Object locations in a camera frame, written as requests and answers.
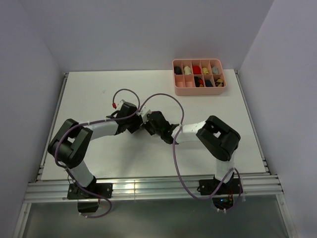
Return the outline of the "black red rolled sock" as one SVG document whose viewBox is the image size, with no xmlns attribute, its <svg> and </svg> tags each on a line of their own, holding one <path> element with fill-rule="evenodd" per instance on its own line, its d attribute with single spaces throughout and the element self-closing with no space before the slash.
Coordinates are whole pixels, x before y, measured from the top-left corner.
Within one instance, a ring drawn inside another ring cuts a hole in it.
<svg viewBox="0 0 317 238">
<path fill-rule="evenodd" d="M 195 82 L 195 87 L 204 87 L 204 81 L 202 78 L 195 76 L 194 82 Z"/>
</svg>

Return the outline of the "yellow rolled sock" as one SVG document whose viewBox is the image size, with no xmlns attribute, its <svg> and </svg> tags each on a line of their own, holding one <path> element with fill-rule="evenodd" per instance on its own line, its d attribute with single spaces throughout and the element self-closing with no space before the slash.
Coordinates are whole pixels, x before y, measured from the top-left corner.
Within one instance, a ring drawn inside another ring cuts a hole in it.
<svg viewBox="0 0 317 238">
<path fill-rule="evenodd" d="M 205 75 L 210 74 L 208 68 L 206 68 L 206 67 L 203 67 L 203 68 L 202 68 L 202 71 L 203 71 L 203 74 L 205 74 Z"/>
</svg>

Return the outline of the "pink compartment organizer box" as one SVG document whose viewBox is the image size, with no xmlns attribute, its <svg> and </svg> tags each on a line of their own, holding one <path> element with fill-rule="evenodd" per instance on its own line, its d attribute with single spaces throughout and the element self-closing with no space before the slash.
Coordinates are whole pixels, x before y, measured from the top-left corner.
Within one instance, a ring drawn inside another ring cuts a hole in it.
<svg viewBox="0 0 317 238">
<path fill-rule="evenodd" d="M 218 59 L 175 59 L 172 66 L 177 96 L 220 95 L 227 87 Z"/>
</svg>

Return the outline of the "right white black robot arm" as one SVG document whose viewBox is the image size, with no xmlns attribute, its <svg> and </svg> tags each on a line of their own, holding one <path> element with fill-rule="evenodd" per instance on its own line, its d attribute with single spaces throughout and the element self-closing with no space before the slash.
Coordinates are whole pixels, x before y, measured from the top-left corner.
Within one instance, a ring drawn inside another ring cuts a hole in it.
<svg viewBox="0 0 317 238">
<path fill-rule="evenodd" d="M 241 136 L 216 116 L 205 121 L 180 125 L 170 124 L 162 112 L 155 111 L 147 115 L 145 124 L 150 135 L 158 135 L 165 143 L 178 145 L 185 142 L 201 142 L 215 157 L 214 187 L 219 193 L 226 193 L 232 186 L 234 173 L 233 154 L 238 148 Z"/>
</svg>

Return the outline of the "aluminium table edge rail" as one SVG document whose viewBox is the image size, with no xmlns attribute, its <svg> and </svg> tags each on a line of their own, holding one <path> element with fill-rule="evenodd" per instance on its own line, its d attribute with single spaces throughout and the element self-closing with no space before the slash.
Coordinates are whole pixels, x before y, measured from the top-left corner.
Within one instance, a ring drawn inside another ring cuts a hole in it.
<svg viewBox="0 0 317 238">
<path fill-rule="evenodd" d="M 60 90 L 60 93 L 59 93 L 59 96 L 58 96 L 58 100 L 57 100 L 57 105 L 56 105 L 56 108 L 55 108 L 55 111 L 54 111 L 54 115 L 53 115 L 53 120 L 52 120 L 52 123 L 51 123 L 51 126 L 50 126 L 48 138 L 47 138 L 47 141 L 46 141 L 46 144 L 45 144 L 45 147 L 44 147 L 42 160 L 41 160 L 41 163 L 40 163 L 40 166 L 39 166 L 39 170 L 38 170 L 38 174 L 36 176 L 35 182 L 37 182 L 39 180 L 42 180 L 42 174 L 43 174 L 43 171 L 44 171 L 44 166 L 45 166 L 45 161 L 46 161 L 46 156 L 47 156 L 47 151 L 48 151 L 48 145 L 49 145 L 49 143 L 51 141 L 51 137 L 52 137 L 52 134 L 53 134 L 53 129 L 54 129 L 54 126 L 55 126 L 55 123 L 56 123 L 56 118 L 57 118 L 57 115 L 58 115 L 58 111 L 59 111 L 60 103 L 61 103 L 61 100 L 62 100 L 62 97 L 63 97 L 63 94 L 64 94 L 64 90 L 65 90 L 65 87 L 66 87 L 66 82 L 67 82 L 67 79 L 68 79 L 68 75 L 69 75 L 69 73 L 65 73 L 64 74 L 61 90 Z"/>
</svg>

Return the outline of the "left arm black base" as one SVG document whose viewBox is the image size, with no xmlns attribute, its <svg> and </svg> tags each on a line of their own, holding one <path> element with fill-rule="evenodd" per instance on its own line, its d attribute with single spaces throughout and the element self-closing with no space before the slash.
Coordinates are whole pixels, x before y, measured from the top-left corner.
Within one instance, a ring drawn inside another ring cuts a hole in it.
<svg viewBox="0 0 317 238">
<path fill-rule="evenodd" d="M 78 212 L 89 215 L 97 212 L 100 200 L 111 198 L 112 189 L 112 183 L 97 183 L 92 191 L 88 191 L 87 188 L 82 189 L 76 183 L 71 183 L 66 198 L 68 200 L 78 200 Z"/>
</svg>

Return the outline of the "grey pink rolled sock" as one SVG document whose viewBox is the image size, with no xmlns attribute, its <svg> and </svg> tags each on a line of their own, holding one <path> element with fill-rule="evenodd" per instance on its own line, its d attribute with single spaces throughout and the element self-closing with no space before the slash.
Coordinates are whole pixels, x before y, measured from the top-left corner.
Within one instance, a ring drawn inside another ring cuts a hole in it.
<svg viewBox="0 0 317 238">
<path fill-rule="evenodd" d="M 214 67 L 211 68 L 211 70 L 212 70 L 212 73 L 213 73 L 213 74 L 219 74 L 219 69 L 218 69 L 218 67 L 214 66 Z"/>
</svg>

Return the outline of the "black yellow patterned sock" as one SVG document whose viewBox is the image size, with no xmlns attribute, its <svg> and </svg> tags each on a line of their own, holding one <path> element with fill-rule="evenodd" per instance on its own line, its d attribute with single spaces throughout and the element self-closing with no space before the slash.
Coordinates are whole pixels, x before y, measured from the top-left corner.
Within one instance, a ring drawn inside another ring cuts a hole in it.
<svg viewBox="0 0 317 238">
<path fill-rule="evenodd" d="M 214 80 L 216 87 L 223 87 L 224 86 L 224 80 L 222 78 L 218 78 Z"/>
</svg>

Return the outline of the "front aluminium frame rail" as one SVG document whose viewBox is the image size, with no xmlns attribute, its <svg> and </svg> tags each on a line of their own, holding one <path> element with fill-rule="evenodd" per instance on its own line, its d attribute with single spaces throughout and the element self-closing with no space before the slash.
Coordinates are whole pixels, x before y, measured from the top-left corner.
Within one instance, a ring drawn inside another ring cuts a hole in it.
<svg viewBox="0 0 317 238">
<path fill-rule="evenodd" d="M 245 196 L 280 195 L 283 188 L 277 175 L 242 175 Z M 101 179 L 98 183 L 112 183 L 112 201 L 190 198 L 177 177 Z M 68 202 L 67 180 L 38 181 L 27 186 L 25 203 Z"/>
</svg>

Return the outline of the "dark navy rolled sock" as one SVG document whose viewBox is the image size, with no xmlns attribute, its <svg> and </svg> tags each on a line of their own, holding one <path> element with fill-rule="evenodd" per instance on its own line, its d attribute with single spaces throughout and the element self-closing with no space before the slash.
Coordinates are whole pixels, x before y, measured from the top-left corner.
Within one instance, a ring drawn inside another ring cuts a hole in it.
<svg viewBox="0 0 317 238">
<path fill-rule="evenodd" d="M 213 87 L 213 84 L 212 84 L 212 82 L 209 79 L 206 79 L 205 80 L 205 86 L 206 87 Z"/>
</svg>

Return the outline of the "right aluminium side rail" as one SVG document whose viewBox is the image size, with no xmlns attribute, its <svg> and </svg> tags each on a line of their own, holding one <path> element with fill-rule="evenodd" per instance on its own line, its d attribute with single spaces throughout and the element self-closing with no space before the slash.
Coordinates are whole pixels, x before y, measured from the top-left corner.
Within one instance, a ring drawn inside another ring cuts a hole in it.
<svg viewBox="0 0 317 238">
<path fill-rule="evenodd" d="M 247 113 L 248 113 L 248 117 L 249 117 L 252 129 L 253 129 L 253 133 L 254 133 L 256 142 L 257 142 L 257 146 L 258 146 L 258 149 L 259 149 L 259 152 L 260 152 L 263 164 L 264 164 L 265 172 L 270 174 L 270 171 L 269 171 L 269 168 L 268 168 L 268 165 L 267 165 L 267 161 L 266 161 L 266 158 L 264 156 L 264 153 L 263 153 L 260 141 L 259 141 L 259 137 L 258 137 L 256 128 L 255 128 L 255 125 L 254 125 L 254 122 L 253 122 L 253 119 L 252 119 L 252 115 L 251 115 L 251 112 L 250 112 L 250 109 L 249 109 L 249 106 L 248 106 L 248 103 L 247 103 L 247 99 L 246 99 L 246 96 L 245 96 L 243 88 L 242 88 L 242 84 L 241 84 L 241 81 L 240 81 L 240 78 L 239 78 L 239 71 L 238 70 L 234 70 L 234 72 L 235 72 L 236 79 L 237 79 L 237 82 L 238 82 L 238 85 L 239 85 L 239 88 L 240 88 L 240 91 L 241 91 L 241 94 L 242 94 L 242 97 L 243 97 L 244 104 L 246 106 L 246 110 L 247 110 Z"/>
</svg>

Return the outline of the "cream rolled sock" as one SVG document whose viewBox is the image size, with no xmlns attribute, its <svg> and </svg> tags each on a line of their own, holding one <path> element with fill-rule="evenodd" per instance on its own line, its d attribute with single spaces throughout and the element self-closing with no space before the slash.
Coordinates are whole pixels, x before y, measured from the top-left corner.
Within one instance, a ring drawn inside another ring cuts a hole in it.
<svg viewBox="0 0 317 238">
<path fill-rule="evenodd" d="M 191 67 L 185 66 L 185 67 L 184 67 L 184 74 L 185 74 L 185 75 L 191 75 L 191 74 L 192 74 Z"/>
</svg>

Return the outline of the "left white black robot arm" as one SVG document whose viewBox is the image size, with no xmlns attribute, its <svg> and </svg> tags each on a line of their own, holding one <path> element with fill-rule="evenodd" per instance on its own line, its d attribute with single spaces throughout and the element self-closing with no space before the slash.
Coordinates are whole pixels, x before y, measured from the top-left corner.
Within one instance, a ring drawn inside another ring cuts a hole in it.
<svg viewBox="0 0 317 238">
<path fill-rule="evenodd" d="M 116 108 L 104 121 L 91 124 L 67 119 L 48 145 L 48 153 L 54 157 L 56 165 L 66 169 L 79 184 L 78 191 L 85 198 L 91 198 L 97 192 L 97 179 L 84 162 L 89 143 L 126 130 L 133 133 L 143 123 L 136 105 L 122 100 Z"/>
</svg>

